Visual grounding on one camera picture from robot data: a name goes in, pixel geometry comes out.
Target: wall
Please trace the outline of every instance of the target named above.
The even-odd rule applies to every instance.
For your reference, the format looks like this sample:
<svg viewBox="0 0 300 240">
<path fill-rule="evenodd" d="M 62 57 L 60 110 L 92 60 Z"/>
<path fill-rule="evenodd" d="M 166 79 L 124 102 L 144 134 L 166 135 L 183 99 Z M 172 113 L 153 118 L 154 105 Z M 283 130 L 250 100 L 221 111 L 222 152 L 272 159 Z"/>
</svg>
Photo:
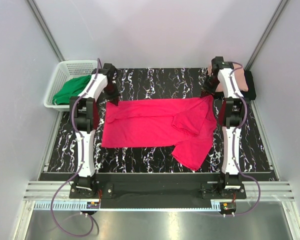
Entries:
<svg viewBox="0 0 300 240">
<path fill-rule="evenodd" d="M 275 162 L 300 212 L 300 0 L 286 7 L 252 73 Z"/>
<path fill-rule="evenodd" d="M 24 0 L 0 0 L 0 240 L 39 172 L 56 112 L 43 97 L 57 59 Z"/>
<path fill-rule="evenodd" d="M 279 0 L 36 0 L 66 59 L 117 68 L 246 64 Z"/>
</svg>

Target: black marble table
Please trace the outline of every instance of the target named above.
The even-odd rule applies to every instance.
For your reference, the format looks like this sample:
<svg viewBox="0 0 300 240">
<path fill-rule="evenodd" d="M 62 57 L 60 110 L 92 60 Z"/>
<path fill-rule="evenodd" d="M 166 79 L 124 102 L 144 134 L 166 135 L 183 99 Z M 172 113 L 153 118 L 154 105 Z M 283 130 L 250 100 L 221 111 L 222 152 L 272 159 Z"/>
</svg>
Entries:
<svg viewBox="0 0 300 240">
<path fill-rule="evenodd" d="M 121 100 L 199 97 L 206 68 L 140 68 L 118 69 L 115 81 Z M 214 101 L 217 118 L 221 100 Z M 105 99 L 98 100 L 100 124 L 94 138 L 94 164 L 98 173 L 192 173 L 171 155 L 174 146 L 140 148 L 103 148 Z M 240 167 L 245 172 L 270 172 L 265 149 L 251 107 L 241 130 Z M 223 133 L 220 125 L 214 131 L 213 146 L 206 156 L 200 173 L 219 172 L 223 162 Z M 72 173 L 78 164 L 77 140 L 69 113 L 64 112 L 49 162 L 50 173 Z"/>
</svg>

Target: pink fabric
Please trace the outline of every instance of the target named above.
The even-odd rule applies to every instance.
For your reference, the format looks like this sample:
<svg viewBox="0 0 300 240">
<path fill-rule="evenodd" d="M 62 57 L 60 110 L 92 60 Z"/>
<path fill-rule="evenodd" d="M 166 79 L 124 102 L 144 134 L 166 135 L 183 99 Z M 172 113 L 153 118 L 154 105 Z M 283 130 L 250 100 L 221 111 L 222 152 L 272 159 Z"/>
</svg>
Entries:
<svg viewBox="0 0 300 240">
<path fill-rule="evenodd" d="M 120 101 L 119 106 L 107 102 L 101 146 L 174 145 L 176 160 L 198 170 L 212 147 L 216 126 L 212 96 Z"/>
</svg>

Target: green cloth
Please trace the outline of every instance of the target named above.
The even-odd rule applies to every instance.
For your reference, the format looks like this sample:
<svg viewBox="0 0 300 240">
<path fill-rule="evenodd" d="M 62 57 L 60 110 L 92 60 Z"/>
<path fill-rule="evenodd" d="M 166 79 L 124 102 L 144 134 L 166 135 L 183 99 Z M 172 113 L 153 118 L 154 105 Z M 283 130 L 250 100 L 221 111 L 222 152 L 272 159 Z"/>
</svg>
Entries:
<svg viewBox="0 0 300 240">
<path fill-rule="evenodd" d="M 78 96 L 88 85 L 91 75 L 80 76 L 66 81 L 61 90 L 52 98 L 52 103 L 56 105 L 67 105 L 71 97 Z"/>
</svg>

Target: shiny floor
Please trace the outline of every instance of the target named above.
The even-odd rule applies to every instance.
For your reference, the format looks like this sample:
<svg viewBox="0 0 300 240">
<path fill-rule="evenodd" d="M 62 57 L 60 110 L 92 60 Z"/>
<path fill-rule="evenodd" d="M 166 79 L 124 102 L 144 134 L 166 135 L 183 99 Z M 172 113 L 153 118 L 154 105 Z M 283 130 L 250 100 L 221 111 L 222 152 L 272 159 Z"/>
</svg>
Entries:
<svg viewBox="0 0 300 240">
<path fill-rule="evenodd" d="M 238 211 L 252 203 L 239 202 Z M 56 211 L 61 225 L 73 234 L 84 234 L 91 223 L 83 216 L 66 221 L 74 211 Z M 213 212 L 106 212 L 93 215 L 98 223 L 84 240 L 292 240 L 285 213 L 279 202 L 261 202 L 251 213 L 238 217 L 220 217 Z M 54 228 L 49 211 L 35 210 L 27 240 L 78 239 Z"/>
</svg>

